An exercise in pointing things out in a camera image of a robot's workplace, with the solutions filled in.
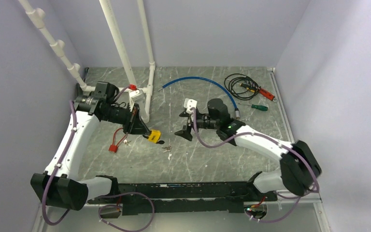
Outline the yellow padlock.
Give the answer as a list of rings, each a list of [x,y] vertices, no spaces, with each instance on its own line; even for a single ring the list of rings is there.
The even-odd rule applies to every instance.
[[[144,134],[143,137],[154,144],[165,144],[165,142],[160,139],[161,131],[159,130],[151,129],[147,134]]]

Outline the keys of yellow padlock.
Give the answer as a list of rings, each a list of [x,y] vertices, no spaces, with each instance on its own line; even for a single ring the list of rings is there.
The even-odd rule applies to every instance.
[[[172,149],[172,146],[169,145],[169,146],[163,147],[162,149],[163,149],[163,153],[170,152]]]

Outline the red cable padlock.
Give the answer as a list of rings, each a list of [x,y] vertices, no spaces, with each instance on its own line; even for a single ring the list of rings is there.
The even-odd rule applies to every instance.
[[[116,130],[114,131],[114,133],[113,133],[113,136],[112,136],[112,142],[111,142],[111,144],[110,144],[110,146],[109,146],[109,149],[108,149],[108,151],[111,152],[111,153],[116,153],[116,152],[118,151],[119,146],[123,143],[123,141],[124,141],[124,140],[127,138],[127,136],[128,136],[128,135],[125,133],[124,136],[123,136],[121,139],[117,140],[116,137],[117,137],[117,134],[118,134],[120,131],[123,131],[123,128],[122,128],[122,127],[116,129]]]

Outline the blue cable lock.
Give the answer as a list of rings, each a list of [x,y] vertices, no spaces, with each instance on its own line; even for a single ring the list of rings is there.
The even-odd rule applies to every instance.
[[[231,93],[220,83],[205,77],[186,76],[170,79],[167,83],[158,87],[157,92],[164,92],[170,96],[180,98],[192,98],[206,104],[212,98],[220,98],[224,101],[231,115],[241,118],[236,100]]]

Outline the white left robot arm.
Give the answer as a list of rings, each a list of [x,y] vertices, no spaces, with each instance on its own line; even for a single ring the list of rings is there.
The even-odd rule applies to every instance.
[[[43,173],[34,174],[30,184],[42,205],[78,211],[87,201],[102,197],[107,203],[119,198],[117,178],[98,175],[78,181],[78,170],[94,130],[101,121],[122,125],[125,134],[148,138],[151,130],[140,117],[140,107],[118,107],[118,88],[97,82],[89,95],[79,95],[71,102],[71,119],[53,159]]]

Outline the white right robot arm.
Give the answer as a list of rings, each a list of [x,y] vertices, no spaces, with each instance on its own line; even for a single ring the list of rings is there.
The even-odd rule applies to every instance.
[[[288,190],[299,197],[320,190],[317,179],[322,170],[306,142],[283,141],[253,129],[232,118],[221,99],[209,100],[205,114],[199,112],[197,104],[194,99],[184,100],[184,110],[179,116],[186,117],[187,123],[175,132],[176,136],[192,141],[194,132],[206,148],[231,144],[257,152],[278,164],[276,170],[258,172],[249,179],[247,195],[251,200],[258,201],[266,193],[279,190]]]

